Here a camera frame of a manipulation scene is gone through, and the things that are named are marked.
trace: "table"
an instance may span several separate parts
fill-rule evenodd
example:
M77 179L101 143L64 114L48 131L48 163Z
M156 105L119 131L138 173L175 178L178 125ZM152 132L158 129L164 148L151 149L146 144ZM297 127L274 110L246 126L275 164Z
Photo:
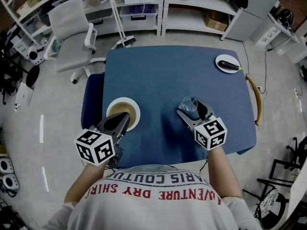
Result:
M228 129L227 154L256 145L252 104L243 71L227 74L214 60L230 50L190 46L149 46L110 50L107 55L103 117L116 98L129 97L141 110L139 124L120 141L119 167L203 160L206 151L179 119L185 96L202 98Z

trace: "gray floor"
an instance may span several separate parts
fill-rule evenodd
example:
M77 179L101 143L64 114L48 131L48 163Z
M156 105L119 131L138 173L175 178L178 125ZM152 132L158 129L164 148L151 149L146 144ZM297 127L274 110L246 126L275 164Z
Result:
M236 51L244 72L248 72L246 54L238 41L220 41L215 35L184 32L169 32L165 37L156 37L152 32L135 33L135 36L137 42L133 46L186 45L231 49ZM98 39L96 55L105 56L117 40L117 35ZM257 85L264 87L264 50L256 48L251 41L245 42L245 46L250 75ZM103 67L97 64L92 71L99 72ZM73 85L70 82L72 72L56 73L52 62L44 62L40 69L28 108L20 107L15 112L14 97L8 98L6 106L0 104L0 126L4 128L2 140L21 184L16 198L11 199L7 195L3 195L3 198L34 229L38 229L36 222L42 225L60 207L68 188L83 169L72 140L81 131L80 115L86 77L83 76ZM294 93L294 88L301 93L301 86L298 67L291 64L286 56L268 52L267 95L263 121L257 129L257 146L241 156L228 155L242 187L259 194L262 187L256 178L268 177L273 159L288 159L290 155L285 146L292 137L299 135L301 139L303 132L307 131L299 99ZM300 99L306 111L307 100L304 98L307 91L304 85L302 88ZM250 96L256 115L257 106L251 89ZM43 144L39 143L41 115L44 115ZM199 172L203 163L198 161L178 167ZM49 192L45 189L42 167L46 171ZM207 168L201 173L208 178ZM285 177L282 169L277 168L278 173ZM245 199L249 206L255 204L249 196L245 195Z

